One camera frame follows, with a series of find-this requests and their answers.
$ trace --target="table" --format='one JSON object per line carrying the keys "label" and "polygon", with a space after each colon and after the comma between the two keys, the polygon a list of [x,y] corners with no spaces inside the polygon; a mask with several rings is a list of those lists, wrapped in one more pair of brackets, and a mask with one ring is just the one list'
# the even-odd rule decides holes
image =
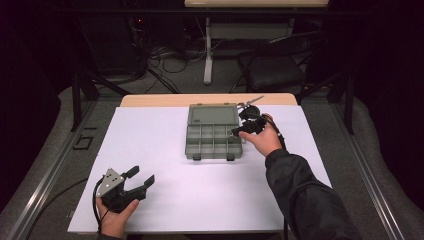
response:
{"label": "table", "polygon": [[[325,8],[329,0],[185,0],[186,7],[193,8]],[[213,53],[212,38],[238,39],[274,39],[290,35],[293,20],[286,24],[216,24],[213,26],[210,18],[206,18],[206,63],[203,83],[212,83]]]}
{"label": "table", "polygon": [[[128,221],[128,233],[192,234],[279,232],[283,215],[265,178],[264,157],[250,143],[240,159],[188,160],[184,154],[188,105],[245,102],[259,94],[128,95],[116,109],[68,231],[95,233],[91,196],[111,167],[140,172],[130,190],[155,174],[156,182]],[[330,185],[305,115],[291,94],[264,94],[255,103],[273,115],[289,151],[304,156],[319,180]]]}

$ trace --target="white table surface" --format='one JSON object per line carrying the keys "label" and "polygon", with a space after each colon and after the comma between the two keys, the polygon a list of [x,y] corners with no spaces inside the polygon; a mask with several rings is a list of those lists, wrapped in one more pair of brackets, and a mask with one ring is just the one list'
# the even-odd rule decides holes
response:
{"label": "white table surface", "polygon": [[[289,152],[305,157],[316,177],[330,185],[300,106],[261,105],[283,133]],[[250,143],[234,162],[188,160],[185,134],[188,107],[120,107],[93,165],[69,232],[94,233],[91,207],[95,183],[113,168],[140,172],[125,183],[130,190],[152,174],[156,182],[128,221],[128,233],[276,232],[283,215],[265,178],[264,157]]]}

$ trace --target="plastic organizer box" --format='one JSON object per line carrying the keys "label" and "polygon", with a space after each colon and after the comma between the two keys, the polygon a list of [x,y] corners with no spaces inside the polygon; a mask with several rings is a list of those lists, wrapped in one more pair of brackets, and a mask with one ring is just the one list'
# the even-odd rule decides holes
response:
{"label": "plastic organizer box", "polygon": [[192,104],[189,108],[186,148],[187,159],[240,158],[241,139],[228,139],[231,129],[239,127],[237,105]]}

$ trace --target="black sleeve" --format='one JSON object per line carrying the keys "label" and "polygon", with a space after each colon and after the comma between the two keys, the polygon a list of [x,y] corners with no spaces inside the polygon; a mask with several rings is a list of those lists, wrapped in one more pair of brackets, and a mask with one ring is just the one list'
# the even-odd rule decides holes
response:
{"label": "black sleeve", "polygon": [[116,237],[111,237],[111,236],[104,235],[104,234],[99,234],[99,235],[97,235],[96,240],[122,240],[122,238],[116,238]]}
{"label": "black sleeve", "polygon": [[303,157],[278,149],[265,166],[268,184],[297,238],[361,239],[338,194],[315,178]]}

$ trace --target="human hand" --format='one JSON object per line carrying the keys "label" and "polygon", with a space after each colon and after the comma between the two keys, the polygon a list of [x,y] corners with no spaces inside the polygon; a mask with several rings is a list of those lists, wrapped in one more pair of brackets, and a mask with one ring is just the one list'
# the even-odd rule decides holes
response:
{"label": "human hand", "polygon": [[135,199],[118,214],[108,211],[107,207],[103,205],[102,199],[96,198],[97,209],[99,210],[100,219],[102,219],[101,233],[110,237],[124,238],[125,225],[131,214],[137,209],[138,204],[139,200]]}
{"label": "human hand", "polygon": [[[272,121],[272,117],[270,115],[264,115]],[[255,148],[265,157],[272,151],[282,148],[277,132],[269,123],[265,125],[265,129],[258,135],[249,134],[247,132],[239,132],[239,136],[246,141],[253,143]]]}

